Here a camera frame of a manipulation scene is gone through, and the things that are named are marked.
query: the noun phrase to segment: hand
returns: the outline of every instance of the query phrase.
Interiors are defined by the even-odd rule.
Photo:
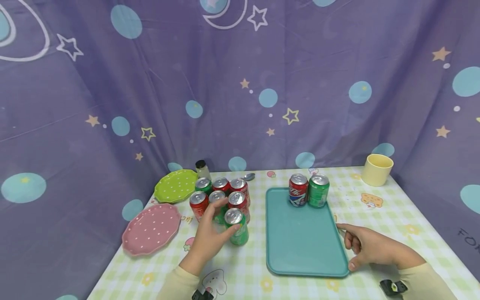
[[[228,203],[228,198],[218,200],[207,207],[197,228],[197,234],[187,256],[181,261],[180,267],[190,274],[199,276],[205,264],[211,260],[230,237],[240,228],[234,225],[222,233],[213,226],[213,218],[220,209]]]
[[[346,230],[345,248],[356,254],[348,263],[350,271],[364,264],[394,264],[399,270],[412,268],[425,263],[413,249],[396,240],[365,227],[350,224],[337,224]]]

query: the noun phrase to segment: can lid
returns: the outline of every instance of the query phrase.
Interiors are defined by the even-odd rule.
[[[295,184],[307,183],[307,178],[299,173],[293,174],[292,177],[290,177],[290,180]]]
[[[312,182],[318,185],[327,185],[330,181],[324,174],[315,174],[312,176]]]
[[[225,198],[225,193],[223,191],[213,191],[210,196],[208,196],[208,201],[210,203],[213,203],[215,201],[218,201],[220,199]]]
[[[205,200],[206,197],[207,197],[207,195],[203,191],[194,192],[190,196],[190,203],[191,204],[200,204]]]
[[[231,208],[225,213],[225,222],[229,225],[235,225],[241,222],[243,218],[242,212],[238,208]]]
[[[228,203],[232,205],[240,205],[245,201],[245,195],[242,192],[233,192],[228,196]]]
[[[202,159],[202,160],[199,160],[195,163],[195,167],[197,169],[201,169],[203,167],[205,167],[207,164],[205,163],[205,161]]]
[[[195,187],[199,189],[203,189],[203,188],[206,188],[209,183],[210,183],[210,180],[208,178],[202,177],[197,179],[197,181],[195,182]]]
[[[216,188],[223,188],[228,183],[228,180],[225,177],[218,177],[213,181],[213,186]]]
[[[245,186],[246,182],[242,178],[235,178],[234,180],[230,181],[230,185],[233,189],[241,189]]]

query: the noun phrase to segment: pink plate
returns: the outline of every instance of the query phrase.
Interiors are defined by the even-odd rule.
[[[131,256],[152,254],[173,238],[181,215],[171,204],[157,204],[138,214],[123,233],[122,245]]]

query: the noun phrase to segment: tablecloth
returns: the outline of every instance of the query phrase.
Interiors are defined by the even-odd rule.
[[[459,300],[480,299],[480,284],[425,219],[397,183],[389,177],[382,187],[360,179],[361,167],[257,171],[249,182],[250,239],[242,247],[227,243],[206,266],[200,288],[211,287],[215,299],[387,299],[380,280],[397,279],[388,266],[365,266],[343,279],[276,276],[266,267],[265,192],[288,186],[293,173],[309,177],[320,172],[330,179],[328,202],[337,222],[372,228],[396,239],[422,255],[446,281]],[[212,173],[229,180],[248,172]],[[152,197],[146,208],[155,204]],[[88,299],[155,299],[165,276],[188,253],[197,221],[187,201],[176,204],[182,214],[179,231],[158,252],[132,258],[119,248]],[[347,251],[349,258],[352,251]]]

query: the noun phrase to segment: blue circle print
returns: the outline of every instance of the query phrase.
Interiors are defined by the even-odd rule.
[[[366,81],[355,82],[350,87],[348,95],[354,103],[362,104],[367,102],[372,96],[372,87]]]
[[[313,155],[310,152],[302,152],[298,154],[297,158],[295,159],[295,163],[297,164],[297,167],[301,169],[311,168],[314,162],[315,162],[315,155]]]
[[[317,5],[317,6],[320,6],[320,7],[325,7],[325,6],[328,6],[330,4],[332,4],[333,2],[335,2],[336,0],[313,0],[313,2]]]
[[[112,120],[112,130],[118,136],[125,136],[130,132],[130,123],[124,117],[115,117]]]
[[[127,221],[132,221],[142,210],[144,209],[144,204],[139,199],[134,199],[123,207],[121,211],[122,217]]]
[[[168,163],[167,167],[170,170],[170,172],[174,172],[174,171],[178,171],[178,170],[183,169],[182,166],[177,164],[177,163]]]
[[[385,156],[392,156],[393,153],[395,153],[395,147],[393,147],[392,144],[390,143],[382,143],[378,146],[376,146],[373,150],[372,153],[374,154],[382,154]]]
[[[8,38],[10,35],[10,23],[8,23],[7,18],[0,12],[0,41]]]
[[[110,12],[110,19],[115,30],[126,38],[137,38],[142,33],[142,21],[128,6],[115,5]]]
[[[20,173],[7,178],[1,185],[2,196],[13,203],[28,203],[40,198],[47,182],[35,173]]]
[[[57,298],[57,300],[78,300],[78,298],[75,297],[74,295],[63,295]]]
[[[276,94],[275,90],[266,88],[260,93],[258,100],[264,108],[271,108],[276,104],[278,95]]]
[[[228,168],[230,171],[245,171],[247,162],[240,156],[235,156],[228,161]]]
[[[480,185],[466,185],[460,191],[460,198],[468,208],[480,214]]]
[[[185,105],[185,109],[187,110],[187,114],[194,119],[201,117],[201,115],[204,113],[204,108],[200,105],[200,103],[194,100],[188,101]]]
[[[461,70],[453,79],[453,91],[460,97],[470,97],[480,92],[480,68],[469,67]]]
[[[228,0],[200,0],[200,5],[206,12],[219,13],[225,9]]]

